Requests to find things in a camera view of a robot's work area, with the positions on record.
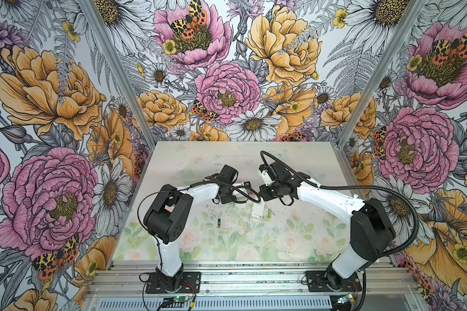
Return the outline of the white remote control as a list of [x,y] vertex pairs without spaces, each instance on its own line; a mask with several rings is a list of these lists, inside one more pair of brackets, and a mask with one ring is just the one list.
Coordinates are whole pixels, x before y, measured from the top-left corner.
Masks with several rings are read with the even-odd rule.
[[262,221],[264,210],[265,210],[265,202],[263,200],[259,203],[253,203],[251,214],[250,214],[250,219],[253,221],[257,221],[257,222]]
[[252,185],[249,181],[245,181],[242,183],[236,183],[234,184],[234,187],[241,190],[240,192],[238,192],[237,190],[233,192],[234,203],[237,203],[237,204],[244,204],[247,202],[257,203],[259,201],[258,195],[254,194],[254,189],[252,188]]

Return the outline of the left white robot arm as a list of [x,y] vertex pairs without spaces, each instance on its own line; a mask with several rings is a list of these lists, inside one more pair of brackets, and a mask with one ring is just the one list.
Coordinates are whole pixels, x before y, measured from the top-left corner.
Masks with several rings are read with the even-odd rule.
[[193,206],[209,201],[233,201],[238,171],[225,165],[219,173],[183,189],[164,185],[156,194],[143,218],[143,227],[154,237],[158,248],[156,273],[165,278],[179,278],[183,271],[178,244]]

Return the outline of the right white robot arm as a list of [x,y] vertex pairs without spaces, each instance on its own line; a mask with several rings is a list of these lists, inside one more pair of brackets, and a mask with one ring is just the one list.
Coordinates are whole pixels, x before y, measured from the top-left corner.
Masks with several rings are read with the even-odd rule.
[[344,221],[350,228],[349,246],[329,265],[324,275],[334,287],[376,262],[396,236],[385,208],[375,199],[362,200],[324,186],[301,172],[291,172],[281,163],[259,166],[265,201],[288,196],[311,203]]

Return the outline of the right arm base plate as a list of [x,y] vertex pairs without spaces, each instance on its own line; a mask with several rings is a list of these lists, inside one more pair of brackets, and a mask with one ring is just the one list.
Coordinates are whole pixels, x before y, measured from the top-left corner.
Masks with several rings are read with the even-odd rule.
[[363,289],[357,272],[344,279],[334,272],[310,270],[305,272],[303,283],[307,285],[309,292],[358,293]]

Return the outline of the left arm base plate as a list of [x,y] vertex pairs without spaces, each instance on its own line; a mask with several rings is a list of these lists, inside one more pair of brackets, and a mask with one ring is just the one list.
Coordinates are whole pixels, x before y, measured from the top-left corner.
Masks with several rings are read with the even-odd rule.
[[146,294],[198,294],[201,287],[201,272],[179,272],[174,277],[162,273],[150,273],[146,281]]

